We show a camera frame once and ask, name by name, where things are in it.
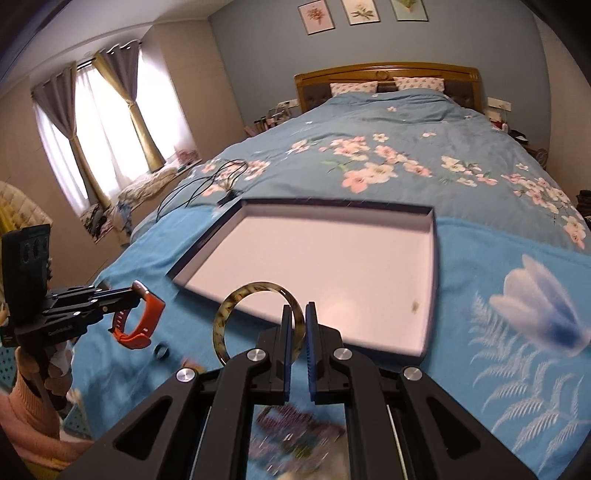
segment gray curtain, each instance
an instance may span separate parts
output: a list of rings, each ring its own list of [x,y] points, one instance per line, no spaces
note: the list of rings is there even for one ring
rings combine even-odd
[[[123,47],[114,46],[109,51],[96,52],[92,65],[127,103],[148,166],[151,171],[156,171],[164,165],[164,159],[135,101],[138,94],[138,59],[139,42],[134,40]]]
[[[40,83],[33,89],[33,99],[46,113],[49,120],[70,141],[74,159],[84,181],[90,204],[100,203],[106,209],[110,200],[100,189],[93,175],[82,146],[76,135],[76,64],[65,68],[49,81]]]

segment wooden headboard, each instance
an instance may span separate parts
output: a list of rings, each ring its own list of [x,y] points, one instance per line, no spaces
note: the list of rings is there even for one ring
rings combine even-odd
[[[302,112],[323,104],[332,94],[331,83],[378,81],[378,91],[395,87],[394,77],[436,77],[446,81],[445,93],[459,105],[482,112],[478,69],[442,63],[362,63],[295,76]]]

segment blue duvet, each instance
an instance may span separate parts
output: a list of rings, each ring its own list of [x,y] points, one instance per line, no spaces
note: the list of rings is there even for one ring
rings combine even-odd
[[[588,231],[558,185],[509,136],[442,94],[413,90],[345,94],[234,145],[196,167],[188,183],[228,160],[247,171],[245,197],[329,197],[433,205],[440,240],[435,331],[423,368],[540,478],[554,480],[591,426],[591,277]],[[99,278],[139,279],[167,302],[153,342],[127,351],[91,327],[76,345],[74,387],[95,437],[121,419],[189,357],[219,366],[211,346],[214,308],[179,291],[168,269],[220,215],[232,167],[192,207],[192,188],[150,216],[134,243]],[[299,299],[306,302],[313,299]],[[129,328],[137,322],[133,312]],[[228,348],[244,351],[264,323],[229,323]],[[305,362],[293,369],[292,401],[323,420],[342,409],[313,407]],[[249,478],[264,478],[249,465]]]

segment black ring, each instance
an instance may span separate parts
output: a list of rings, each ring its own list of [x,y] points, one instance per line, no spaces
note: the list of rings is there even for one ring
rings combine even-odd
[[[168,350],[168,346],[164,343],[159,343],[154,347],[154,356],[158,360],[166,360],[170,355],[170,351]]]

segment framed picture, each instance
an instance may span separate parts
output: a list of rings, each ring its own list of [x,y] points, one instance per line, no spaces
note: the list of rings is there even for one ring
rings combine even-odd
[[[350,25],[379,22],[374,0],[341,0]]]
[[[308,35],[332,30],[335,27],[325,0],[317,0],[316,2],[302,5],[299,7],[299,10]]]
[[[396,20],[428,22],[423,0],[390,0],[396,13]]]

